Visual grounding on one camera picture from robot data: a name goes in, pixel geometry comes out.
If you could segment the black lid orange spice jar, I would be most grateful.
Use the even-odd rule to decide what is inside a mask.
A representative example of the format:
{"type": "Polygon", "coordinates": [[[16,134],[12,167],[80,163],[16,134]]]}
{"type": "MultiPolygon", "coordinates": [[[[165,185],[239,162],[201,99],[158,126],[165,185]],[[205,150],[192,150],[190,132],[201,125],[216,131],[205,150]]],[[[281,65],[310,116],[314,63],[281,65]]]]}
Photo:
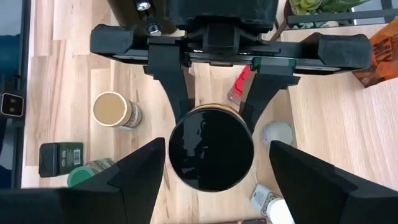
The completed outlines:
{"type": "Polygon", "coordinates": [[[169,159],[177,176],[191,188],[222,192],[249,172],[254,159],[252,134],[232,107],[200,105],[174,127],[169,159]]]}

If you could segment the tan paper cup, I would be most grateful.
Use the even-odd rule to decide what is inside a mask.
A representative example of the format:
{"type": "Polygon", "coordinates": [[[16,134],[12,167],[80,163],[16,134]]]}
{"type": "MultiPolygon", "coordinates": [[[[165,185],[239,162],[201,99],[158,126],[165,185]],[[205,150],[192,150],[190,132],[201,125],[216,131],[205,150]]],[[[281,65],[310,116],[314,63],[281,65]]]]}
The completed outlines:
{"type": "Polygon", "coordinates": [[[92,114],[98,124],[109,128],[136,129],[143,119],[139,105],[114,91],[96,97],[92,114]]]}

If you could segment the small black box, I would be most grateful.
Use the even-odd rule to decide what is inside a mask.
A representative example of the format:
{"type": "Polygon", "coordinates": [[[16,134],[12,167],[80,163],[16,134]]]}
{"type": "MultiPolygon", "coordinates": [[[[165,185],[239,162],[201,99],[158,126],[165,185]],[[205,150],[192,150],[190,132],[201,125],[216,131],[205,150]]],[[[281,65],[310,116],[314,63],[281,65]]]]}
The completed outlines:
{"type": "Polygon", "coordinates": [[[48,142],[39,149],[39,175],[42,178],[69,174],[83,166],[82,142],[48,142]]]}

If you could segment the grey lid short jar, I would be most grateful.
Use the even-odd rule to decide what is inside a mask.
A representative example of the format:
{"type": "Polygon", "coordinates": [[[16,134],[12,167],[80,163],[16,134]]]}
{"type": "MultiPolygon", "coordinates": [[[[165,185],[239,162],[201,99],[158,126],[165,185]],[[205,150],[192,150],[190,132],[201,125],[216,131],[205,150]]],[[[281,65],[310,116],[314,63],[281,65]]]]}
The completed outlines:
{"type": "Polygon", "coordinates": [[[283,121],[272,121],[262,129],[261,140],[268,146],[273,140],[292,145],[294,143],[294,132],[290,124],[283,121]]]}

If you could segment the potted succulent plant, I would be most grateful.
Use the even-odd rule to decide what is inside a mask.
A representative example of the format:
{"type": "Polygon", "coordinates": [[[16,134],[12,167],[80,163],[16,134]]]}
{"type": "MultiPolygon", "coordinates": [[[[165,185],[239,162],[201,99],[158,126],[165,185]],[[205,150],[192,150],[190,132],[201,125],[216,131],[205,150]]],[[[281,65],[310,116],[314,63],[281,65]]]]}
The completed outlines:
{"type": "MultiPolygon", "coordinates": [[[[370,0],[289,0],[285,16],[309,16],[323,13],[348,12],[353,7],[370,0]]],[[[321,27],[348,26],[351,21],[301,22],[289,25],[291,29],[312,29],[321,27]]]]}

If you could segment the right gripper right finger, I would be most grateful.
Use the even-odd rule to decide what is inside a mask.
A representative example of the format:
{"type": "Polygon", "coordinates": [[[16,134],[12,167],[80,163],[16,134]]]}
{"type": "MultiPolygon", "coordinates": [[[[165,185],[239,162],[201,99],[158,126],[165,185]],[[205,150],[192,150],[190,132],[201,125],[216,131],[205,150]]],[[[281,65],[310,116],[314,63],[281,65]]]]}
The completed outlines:
{"type": "Polygon", "coordinates": [[[281,141],[269,157],[295,224],[398,224],[398,191],[281,141]]]}

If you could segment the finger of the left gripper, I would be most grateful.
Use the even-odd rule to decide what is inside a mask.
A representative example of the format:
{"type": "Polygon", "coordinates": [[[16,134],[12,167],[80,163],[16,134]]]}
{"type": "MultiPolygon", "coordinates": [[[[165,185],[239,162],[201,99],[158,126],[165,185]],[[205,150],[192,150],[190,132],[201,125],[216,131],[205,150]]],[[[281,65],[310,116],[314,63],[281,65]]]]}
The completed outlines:
{"type": "Polygon", "coordinates": [[[195,77],[183,37],[150,37],[145,73],[162,85],[178,123],[195,106],[195,77]]]}
{"type": "Polygon", "coordinates": [[[288,86],[297,85],[294,76],[296,60],[292,58],[254,58],[251,76],[245,81],[239,114],[253,133],[256,123],[276,93],[288,86]]]}

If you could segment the orange taco seasoning packet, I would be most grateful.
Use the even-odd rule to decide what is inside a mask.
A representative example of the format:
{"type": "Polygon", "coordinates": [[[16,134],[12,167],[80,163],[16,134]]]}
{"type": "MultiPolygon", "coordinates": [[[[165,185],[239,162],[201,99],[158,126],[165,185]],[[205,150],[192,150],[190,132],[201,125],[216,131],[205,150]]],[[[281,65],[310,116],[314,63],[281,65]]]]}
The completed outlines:
{"type": "Polygon", "coordinates": [[[398,18],[374,34],[370,41],[371,66],[353,72],[365,88],[398,78],[398,18]]]}

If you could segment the red lid smoked paprika tin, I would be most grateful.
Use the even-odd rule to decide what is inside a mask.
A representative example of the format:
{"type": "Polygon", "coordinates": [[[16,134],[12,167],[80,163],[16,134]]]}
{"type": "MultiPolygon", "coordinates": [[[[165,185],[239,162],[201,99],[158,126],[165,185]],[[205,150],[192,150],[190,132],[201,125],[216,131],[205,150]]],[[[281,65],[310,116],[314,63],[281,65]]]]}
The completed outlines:
{"type": "Polygon", "coordinates": [[[243,68],[242,72],[239,74],[235,82],[233,83],[232,88],[228,93],[228,99],[239,105],[244,92],[244,85],[248,78],[251,77],[252,71],[251,66],[247,65],[243,68]]]}

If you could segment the wooden shelf black frame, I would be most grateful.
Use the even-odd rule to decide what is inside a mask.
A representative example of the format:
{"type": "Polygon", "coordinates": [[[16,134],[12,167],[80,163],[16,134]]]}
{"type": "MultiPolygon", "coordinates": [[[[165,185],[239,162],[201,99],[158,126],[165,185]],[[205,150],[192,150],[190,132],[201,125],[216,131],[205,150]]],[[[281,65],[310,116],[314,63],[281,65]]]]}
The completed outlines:
{"type": "Polygon", "coordinates": [[[363,88],[351,73],[301,77],[267,107],[297,148],[398,190],[398,78],[363,88]]]}

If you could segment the black table frame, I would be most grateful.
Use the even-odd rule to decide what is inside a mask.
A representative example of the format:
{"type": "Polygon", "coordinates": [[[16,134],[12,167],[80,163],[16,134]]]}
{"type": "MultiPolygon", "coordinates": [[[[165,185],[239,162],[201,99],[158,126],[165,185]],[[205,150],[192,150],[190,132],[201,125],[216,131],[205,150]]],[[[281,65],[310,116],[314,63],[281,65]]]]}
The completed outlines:
{"type": "Polygon", "coordinates": [[[30,37],[30,21],[32,11],[32,0],[22,0],[22,17],[21,17],[21,33],[20,33],[20,60],[19,60],[19,81],[18,90],[24,97],[23,117],[16,124],[16,138],[14,151],[14,174],[13,188],[20,189],[22,185],[22,168],[24,155],[24,128],[25,128],[25,111],[27,104],[27,76],[29,63],[29,37],[30,37]]]}

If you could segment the green lid glass spice jar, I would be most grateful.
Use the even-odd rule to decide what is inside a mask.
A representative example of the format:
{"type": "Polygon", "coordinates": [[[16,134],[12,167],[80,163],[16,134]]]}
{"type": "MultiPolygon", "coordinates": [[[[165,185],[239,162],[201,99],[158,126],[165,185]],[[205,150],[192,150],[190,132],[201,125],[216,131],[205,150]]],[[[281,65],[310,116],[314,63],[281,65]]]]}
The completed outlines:
{"type": "Polygon", "coordinates": [[[111,158],[98,159],[89,161],[84,166],[73,169],[67,179],[67,186],[73,187],[89,178],[99,174],[100,172],[111,167],[115,162],[111,158]]]}

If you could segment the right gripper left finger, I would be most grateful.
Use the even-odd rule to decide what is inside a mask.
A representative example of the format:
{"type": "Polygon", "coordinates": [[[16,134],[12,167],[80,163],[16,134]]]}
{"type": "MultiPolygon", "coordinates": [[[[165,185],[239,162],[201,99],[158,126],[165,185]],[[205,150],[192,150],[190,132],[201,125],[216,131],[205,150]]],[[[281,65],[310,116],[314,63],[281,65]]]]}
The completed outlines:
{"type": "Polygon", "coordinates": [[[149,224],[164,172],[155,138],[99,174],[62,190],[64,224],[149,224]]]}

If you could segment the white lid clear spice jar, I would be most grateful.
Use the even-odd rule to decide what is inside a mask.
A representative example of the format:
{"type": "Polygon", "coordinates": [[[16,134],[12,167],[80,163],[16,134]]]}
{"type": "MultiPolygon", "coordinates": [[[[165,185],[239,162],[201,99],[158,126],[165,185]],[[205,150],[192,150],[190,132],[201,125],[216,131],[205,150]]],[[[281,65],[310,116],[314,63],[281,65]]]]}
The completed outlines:
{"type": "Polygon", "coordinates": [[[285,199],[264,185],[255,186],[250,203],[267,224],[295,224],[285,199]]]}

